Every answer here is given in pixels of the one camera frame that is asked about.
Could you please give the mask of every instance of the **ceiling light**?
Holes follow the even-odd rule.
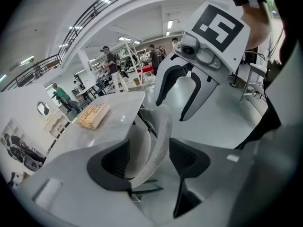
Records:
[[[79,73],[84,72],[84,71],[85,71],[85,69],[78,71],[77,73],[75,73],[75,75],[78,75]]]
[[[169,21],[168,25],[167,25],[167,29],[170,29],[172,27],[172,22],[173,21]]]
[[[34,56],[32,55],[31,57],[28,57],[26,60],[24,60],[24,61],[22,61],[21,63],[20,63],[20,66],[23,66],[23,65],[25,65],[25,64],[27,64],[27,62],[29,62],[31,59],[33,59],[34,58]]]
[[[5,79],[6,75],[4,74],[1,78],[0,78],[0,82],[3,81],[3,79]]]
[[[52,83],[51,85],[47,86],[47,87],[46,87],[46,90],[48,90],[52,85],[53,85],[53,83]]]

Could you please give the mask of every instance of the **white table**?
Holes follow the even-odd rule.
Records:
[[[83,128],[74,121],[57,140],[45,164],[65,152],[103,142],[124,140],[136,118],[145,92],[125,92],[98,97],[91,104],[109,103],[110,110],[96,130]]]
[[[95,90],[94,86],[96,85],[96,82],[95,83],[92,83],[92,84],[89,84],[88,86],[84,85],[85,86],[85,89],[81,92],[79,92],[76,96],[80,96],[80,95],[83,95],[84,93],[86,92],[90,92],[92,94],[92,96],[94,98],[96,98],[96,96],[90,91],[91,89],[93,89],[95,91],[95,93],[97,93],[97,91]]]

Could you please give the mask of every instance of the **floor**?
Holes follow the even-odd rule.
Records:
[[[182,109],[194,87],[191,78],[179,78],[163,102],[172,111],[174,138],[223,148],[235,148],[261,119],[260,113],[249,100],[244,99],[242,103],[239,102],[242,91],[226,83],[215,89],[194,117],[186,122],[179,122]],[[153,86],[140,89],[145,90],[146,93],[144,106],[155,108]],[[139,117],[136,119],[136,124],[145,126]],[[179,176],[168,154],[152,178],[157,179],[158,186],[163,187],[164,190],[144,195],[137,205],[149,219],[159,225],[173,219],[179,188]]]

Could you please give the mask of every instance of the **round mirror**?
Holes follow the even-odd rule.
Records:
[[[37,105],[37,109],[38,109],[38,112],[43,116],[46,116],[49,114],[49,106],[44,102],[39,102]]]

